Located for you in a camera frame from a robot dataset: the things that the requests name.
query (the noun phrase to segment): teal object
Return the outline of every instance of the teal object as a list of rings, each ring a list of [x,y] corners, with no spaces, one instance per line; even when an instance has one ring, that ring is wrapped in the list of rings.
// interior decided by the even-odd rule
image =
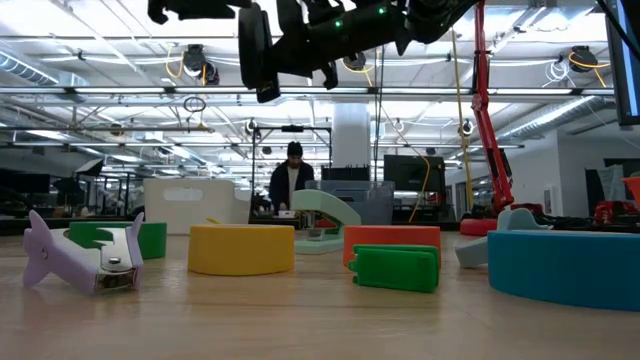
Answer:
[[[489,233],[489,284],[534,300],[640,311],[640,236],[559,231]]]
[[[344,227],[362,225],[360,215],[346,202],[319,190],[298,190],[293,193],[292,211],[316,212],[336,225],[333,229],[322,229],[318,237],[295,242],[298,254],[323,254],[342,250]]]
[[[498,215],[498,230],[549,230],[551,226],[538,225],[528,209],[503,210]],[[487,237],[481,237],[456,247],[460,267],[469,268],[489,262]]]

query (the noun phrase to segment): purple plastic piece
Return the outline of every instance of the purple plastic piece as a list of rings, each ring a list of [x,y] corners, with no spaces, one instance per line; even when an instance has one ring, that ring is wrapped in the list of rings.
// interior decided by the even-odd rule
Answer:
[[[126,228],[127,245],[131,263],[137,268],[134,288],[140,285],[142,272],[142,256],[138,246],[138,230],[144,214],[139,214],[133,225]],[[48,273],[52,272],[70,285],[85,294],[93,294],[96,290],[96,279],[100,273],[101,264],[92,263],[87,251],[69,239],[64,238],[63,232],[56,230],[56,236],[64,238],[61,244],[54,240],[54,234],[44,220],[35,211],[29,212],[31,228],[24,232],[24,249],[29,256],[29,262],[24,271],[22,282],[31,287],[38,284]]]

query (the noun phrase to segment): computer screen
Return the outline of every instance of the computer screen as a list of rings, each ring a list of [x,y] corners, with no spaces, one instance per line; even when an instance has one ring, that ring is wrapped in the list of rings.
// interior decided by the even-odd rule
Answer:
[[[637,46],[638,38],[634,34],[630,17],[625,13],[621,1],[608,0],[607,3],[622,29]],[[623,126],[638,125],[640,124],[640,60],[631,53],[610,21],[607,21],[607,32],[616,89],[618,122]]]
[[[425,190],[444,192],[444,159],[433,156],[425,156],[425,158],[431,166]],[[396,191],[420,192],[426,176],[427,165],[420,156],[384,156],[384,180],[395,182]]]

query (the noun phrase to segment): man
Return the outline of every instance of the man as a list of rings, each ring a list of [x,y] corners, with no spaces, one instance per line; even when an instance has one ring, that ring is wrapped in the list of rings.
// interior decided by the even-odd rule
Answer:
[[[313,168],[302,161],[302,146],[299,142],[290,142],[287,161],[273,171],[269,182],[269,197],[274,210],[288,210],[293,192],[304,189],[304,184],[313,179]]]

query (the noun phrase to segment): table surface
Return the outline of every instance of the table surface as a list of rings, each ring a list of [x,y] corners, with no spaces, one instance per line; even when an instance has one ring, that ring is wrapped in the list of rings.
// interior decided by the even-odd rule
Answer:
[[[149,260],[141,291],[86,297],[53,275],[24,289],[19,238],[0,241],[0,359],[637,359],[640,313],[513,297],[460,270],[443,233],[436,294],[359,287],[341,254],[288,273],[186,270],[188,239]]]

